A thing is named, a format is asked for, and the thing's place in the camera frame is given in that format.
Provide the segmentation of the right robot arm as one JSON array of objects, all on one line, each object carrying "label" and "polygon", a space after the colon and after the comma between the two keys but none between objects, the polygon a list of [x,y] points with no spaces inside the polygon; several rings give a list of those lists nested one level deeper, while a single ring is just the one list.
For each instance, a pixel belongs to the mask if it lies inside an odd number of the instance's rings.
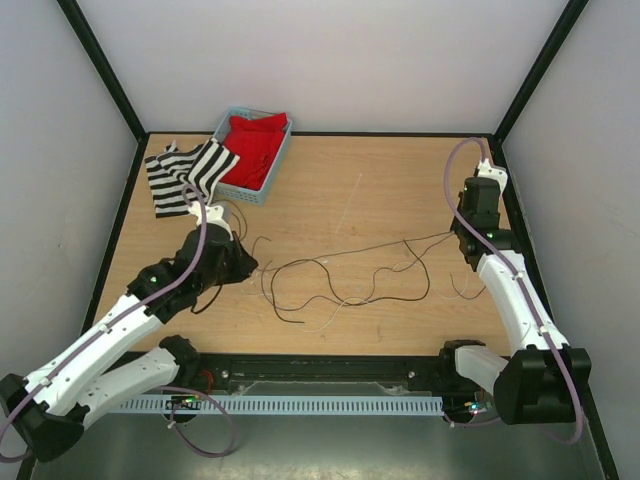
[{"label": "right robot arm", "polygon": [[467,178],[451,230],[493,299],[510,357],[500,357],[478,340],[448,341],[437,376],[450,389],[474,382],[493,397],[508,425],[577,422],[591,360],[557,329],[533,287],[515,235],[499,226],[506,183],[506,173],[496,168]]}]

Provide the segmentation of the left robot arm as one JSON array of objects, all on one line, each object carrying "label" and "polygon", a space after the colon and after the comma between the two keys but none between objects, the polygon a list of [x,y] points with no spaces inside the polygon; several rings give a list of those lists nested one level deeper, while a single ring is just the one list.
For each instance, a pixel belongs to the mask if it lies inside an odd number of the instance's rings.
[{"label": "left robot arm", "polygon": [[120,367],[114,364],[178,313],[195,312],[206,290],[241,283],[257,266],[236,233],[215,225],[191,231],[173,257],[143,268],[109,312],[64,352],[26,376],[2,379],[1,429],[15,429],[29,453],[48,462],[127,400],[171,385],[191,386],[200,355],[180,335]]}]

